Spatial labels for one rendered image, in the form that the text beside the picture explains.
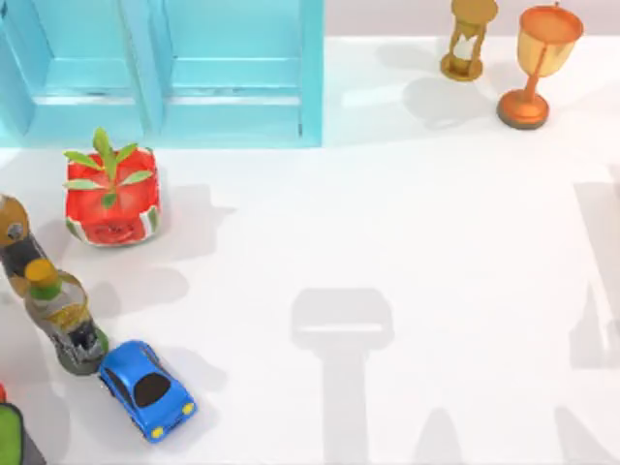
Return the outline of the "light blue rack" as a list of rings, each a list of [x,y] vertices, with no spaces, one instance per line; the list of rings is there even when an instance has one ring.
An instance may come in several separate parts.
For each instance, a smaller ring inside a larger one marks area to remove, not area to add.
[[[0,0],[0,147],[322,141],[324,0]]]

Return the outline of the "clear bottle with yellow cap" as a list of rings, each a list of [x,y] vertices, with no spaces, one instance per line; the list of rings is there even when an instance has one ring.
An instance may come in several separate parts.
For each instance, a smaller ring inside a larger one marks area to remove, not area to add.
[[[53,344],[60,364],[76,376],[95,374],[109,341],[90,313],[88,295],[79,280],[47,259],[29,263],[25,279],[25,308]]]

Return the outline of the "red watermelon plant pot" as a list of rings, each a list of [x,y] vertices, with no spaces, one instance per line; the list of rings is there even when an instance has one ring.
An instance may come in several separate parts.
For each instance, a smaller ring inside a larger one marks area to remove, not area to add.
[[[151,149],[135,147],[110,180],[101,155],[88,164],[67,152],[65,223],[79,240],[100,247],[136,244],[151,237],[161,220],[160,186]]]

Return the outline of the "golden trophy cup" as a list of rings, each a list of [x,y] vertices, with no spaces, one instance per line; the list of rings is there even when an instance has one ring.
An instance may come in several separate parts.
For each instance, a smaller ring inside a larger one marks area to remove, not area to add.
[[[528,76],[522,89],[505,93],[497,114],[508,126],[518,130],[540,128],[549,116],[549,104],[537,92],[541,78],[557,73],[582,37],[581,19],[564,9],[558,0],[525,10],[519,18],[517,61]]]

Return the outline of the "green plant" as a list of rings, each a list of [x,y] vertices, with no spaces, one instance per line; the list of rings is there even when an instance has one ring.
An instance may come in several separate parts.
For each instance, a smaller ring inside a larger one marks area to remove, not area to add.
[[[73,178],[63,184],[68,191],[103,191],[101,204],[103,208],[109,209],[117,202],[119,197],[118,189],[120,187],[141,183],[154,175],[153,170],[137,170],[118,180],[117,170],[119,165],[134,154],[138,145],[131,143],[119,151],[115,151],[110,144],[108,133],[101,127],[95,130],[92,144],[100,157],[100,163],[90,156],[77,151],[66,151],[64,156],[74,165],[80,165],[103,173],[106,177],[106,183],[101,184],[90,178]]]

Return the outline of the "blue toy car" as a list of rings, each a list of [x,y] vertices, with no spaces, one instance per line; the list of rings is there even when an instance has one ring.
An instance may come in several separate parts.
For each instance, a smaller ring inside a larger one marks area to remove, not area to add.
[[[130,340],[107,353],[99,378],[151,444],[162,442],[198,410],[194,397],[143,341]]]

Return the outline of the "golden hourglass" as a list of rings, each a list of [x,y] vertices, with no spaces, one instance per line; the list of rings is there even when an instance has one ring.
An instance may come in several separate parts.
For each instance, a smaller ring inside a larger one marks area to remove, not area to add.
[[[498,14],[498,5],[496,0],[451,0],[451,12],[455,24],[441,71],[453,80],[473,81],[483,71],[481,46],[487,25]]]

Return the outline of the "green and black object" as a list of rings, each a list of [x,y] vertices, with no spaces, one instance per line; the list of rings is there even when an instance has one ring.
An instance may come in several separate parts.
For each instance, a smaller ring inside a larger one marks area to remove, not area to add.
[[[47,465],[25,427],[21,410],[0,383],[0,465]]]

